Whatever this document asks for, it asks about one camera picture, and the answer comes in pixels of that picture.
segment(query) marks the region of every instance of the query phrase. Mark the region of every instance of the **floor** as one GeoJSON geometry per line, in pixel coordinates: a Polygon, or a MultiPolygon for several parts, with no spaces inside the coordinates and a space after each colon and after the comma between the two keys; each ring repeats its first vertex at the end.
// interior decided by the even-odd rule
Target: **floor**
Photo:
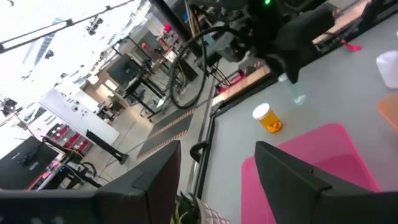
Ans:
{"type": "MultiPolygon", "coordinates": [[[[238,69],[238,64],[221,60],[219,69],[225,75],[229,75],[238,69]]],[[[186,90],[182,101],[192,99],[199,90],[202,71],[199,68],[196,68],[195,70],[198,73],[198,77],[191,83],[191,87],[186,90]]],[[[156,74],[156,81],[160,87],[162,87],[162,83],[167,83],[168,78],[165,77],[165,74],[162,72],[158,72],[156,74]]],[[[208,110],[210,109],[210,106],[207,102],[210,94],[213,94],[212,90],[214,88],[211,88],[211,86],[214,85],[214,82],[216,81],[213,79],[213,77],[206,79],[203,93],[198,102],[199,107],[195,109],[188,133],[179,138],[182,145],[182,162],[178,191],[181,190],[182,192],[187,192],[192,190],[193,170],[195,163],[189,155],[189,150],[194,144],[201,140],[199,139],[200,133],[207,128],[203,125],[203,123],[206,121],[205,118],[208,117],[208,110]]],[[[156,97],[151,91],[147,90],[144,101],[149,101],[151,99],[159,100],[158,97],[156,97]]],[[[166,110],[165,115],[158,114],[157,116],[154,116],[152,118],[152,123],[149,122],[148,119],[140,116],[142,110],[143,107],[140,104],[127,108],[120,114],[118,118],[116,118],[112,125],[117,131],[120,132],[119,137],[113,143],[113,147],[129,155],[129,159],[126,161],[126,163],[123,165],[119,164],[118,161],[116,161],[113,157],[111,157],[111,155],[100,149],[98,146],[93,146],[91,151],[85,156],[83,161],[93,163],[97,167],[99,175],[102,177],[96,178],[98,183],[105,184],[106,180],[111,181],[115,178],[118,178],[148,158],[150,155],[136,159],[153,125],[162,118],[166,117],[168,114],[173,113],[176,110],[176,107],[170,106],[166,110]]],[[[80,186],[80,188],[92,189],[93,186],[90,184],[85,184],[80,186]]]]}

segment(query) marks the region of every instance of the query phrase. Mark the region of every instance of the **pink cutting board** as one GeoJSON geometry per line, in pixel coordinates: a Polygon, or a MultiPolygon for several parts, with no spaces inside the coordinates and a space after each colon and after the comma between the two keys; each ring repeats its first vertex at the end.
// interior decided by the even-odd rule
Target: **pink cutting board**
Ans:
{"type": "MultiPolygon", "coordinates": [[[[341,124],[326,124],[277,146],[279,149],[337,177],[380,191],[374,177],[341,124]]],[[[254,156],[242,164],[242,224],[275,224],[261,187],[254,156]]]]}

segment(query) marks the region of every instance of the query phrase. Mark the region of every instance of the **computer monitor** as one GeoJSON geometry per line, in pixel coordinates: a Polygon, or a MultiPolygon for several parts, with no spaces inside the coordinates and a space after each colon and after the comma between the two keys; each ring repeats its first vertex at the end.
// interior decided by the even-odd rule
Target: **computer monitor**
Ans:
{"type": "Polygon", "coordinates": [[[114,81],[122,85],[139,75],[142,72],[142,67],[130,56],[124,54],[110,66],[107,72],[114,81]]]}
{"type": "Polygon", "coordinates": [[[0,189],[28,189],[58,155],[33,136],[22,140],[0,160],[0,189]]]}

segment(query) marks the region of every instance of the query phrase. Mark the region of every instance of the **wall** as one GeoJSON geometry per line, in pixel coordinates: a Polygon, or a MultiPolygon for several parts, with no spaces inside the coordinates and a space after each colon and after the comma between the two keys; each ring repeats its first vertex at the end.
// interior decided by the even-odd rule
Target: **wall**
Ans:
{"type": "MultiPolygon", "coordinates": [[[[174,14],[180,19],[181,22],[183,15],[186,13],[185,3],[184,0],[170,0],[167,1],[167,5],[173,10],[174,14]]],[[[150,12],[162,23],[166,24],[168,20],[160,13],[160,11],[153,7],[150,12]]]]}
{"type": "Polygon", "coordinates": [[[74,97],[66,94],[53,89],[42,96],[38,103],[80,134],[85,135],[90,130],[108,144],[112,144],[119,132],[83,104],[77,104],[74,97]]]}
{"type": "Polygon", "coordinates": [[[153,35],[158,35],[164,29],[165,22],[161,22],[152,13],[148,15],[148,22],[146,27],[153,35]]]}
{"type": "Polygon", "coordinates": [[[144,59],[140,57],[138,54],[136,54],[134,50],[132,50],[131,52],[127,52],[126,54],[128,54],[132,59],[134,59],[139,65],[142,65],[141,62],[143,62],[144,59]]]}
{"type": "Polygon", "coordinates": [[[63,121],[53,113],[46,111],[29,125],[29,129],[33,132],[35,137],[41,139],[41,136],[45,136],[55,124],[60,124],[62,122],[63,121]]]}
{"type": "Polygon", "coordinates": [[[119,84],[114,81],[111,77],[109,77],[109,74],[106,72],[108,68],[110,68],[115,62],[119,60],[120,56],[117,56],[112,62],[110,62],[106,67],[104,67],[101,71],[98,72],[97,77],[98,80],[96,83],[93,84],[94,89],[98,89],[103,83],[105,83],[108,80],[111,80],[112,83],[114,83],[116,86],[119,86],[119,84]]]}
{"type": "Polygon", "coordinates": [[[111,103],[111,100],[107,96],[105,96],[103,92],[95,88],[94,85],[91,83],[88,83],[83,91],[98,103],[102,103],[104,101],[107,105],[111,103]]]}
{"type": "MultiPolygon", "coordinates": [[[[135,42],[139,42],[148,32],[148,28],[146,26],[142,26],[140,29],[131,34],[130,38],[135,42]]],[[[121,53],[131,52],[133,49],[137,49],[137,47],[130,40],[119,46],[119,51],[121,53]]]]}
{"type": "MultiPolygon", "coordinates": [[[[157,47],[160,47],[160,43],[156,40],[156,37],[151,33],[151,32],[147,32],[145,34],[145,36],[142,37],[141,40],[137,41],[137,44],[139,46],[142,45],[142,43],[146,43],[151,49],[155,49],[157,47]]],[[[151,56],[151,57],[155,57],[155,55],[151,52],[149,52],[148,50],[145,50],[146,53],[151,56]]],[[[149,59],[146,54],[144,52],[142,52],[141,50],[139,50],[137,47],[135,49],[132,50],[133,54],[138,55],[138,57],[140,58],[146,58],[149,59]]]]}

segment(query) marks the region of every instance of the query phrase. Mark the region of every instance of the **table leg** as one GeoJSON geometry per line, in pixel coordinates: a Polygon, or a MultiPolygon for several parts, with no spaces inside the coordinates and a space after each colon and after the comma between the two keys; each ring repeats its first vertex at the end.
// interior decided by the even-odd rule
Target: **table leg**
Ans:
{"type": "Polygon", "coordinates": [[[153,111],[148,105],[146,105],[142,100],[140,100],[134,94],[130,94],[130,96],[132,96],[135,100],[137,100],[138,103],[141,104],[145,109],[147,109],[151,114],[155,113],[155,111],[153,111]]]}
{"type": "Polygon", "coordinates": [[[161,69],[161,71],[164,72],[167,76],[169,75],[169,70],[168,70],[168,69],[166,69],[166,68],[163,67],[163,66],[160,66],[160,69],[161,69]]]}
{"type": "Polygon", "coordinates": [[[163,98],[164,95],[162,94],[162,90],[154,82],[152,82],[150,80],[142,80],[142,84],[144,84],[152,92],[154,92],[155,95],[157,95],[157,97],[159,97],[160,99],[163,98]]]}
{"type": "Polygon", "coordinates": [[[165,63],[163,63],[161,66],[165,67],[165,68],[166,68],[166,70],[169,70],[169,69],[170,69],[170,67],[169,67],[169,66],[167,66],[165,63]]]}
{"type": "Polygon", "coordinates": [[[69,189],[71,189],[74,185],[78,184],[78,183],[80,182],[81,179],[84,180],[84,181],[87,181],[89,184],[91,184],[92,186],[94,186],[94,187],[96,187],[96,188],[102,187],[101,184],[95,182],[93,179],[87,177],[85,174],[80,173],[79,171],[77,171],[77,170],[74,169],[73,167],[68,166],[68,168],[69,168],[70,170],[73,170],[73,172],[71,172],[71,174],[73,174],[74,176],[76,176],[75,181],[73,181],[73,180],[71,181],[71,184],[70,184],[71,186],[68,185],[69,189]]]}
{"type": "Polygon", "coordinates": [[[153,116],[155,116],[155,115],[157,115],[157,114],[159,114],[159,113],[164,114],[164,112],[163,112],[162,110],[158,110],[158,111],[156,111],[154,114],[149,115],[149,116],[147,117],[147,119],[151,119],[153,116]]]}

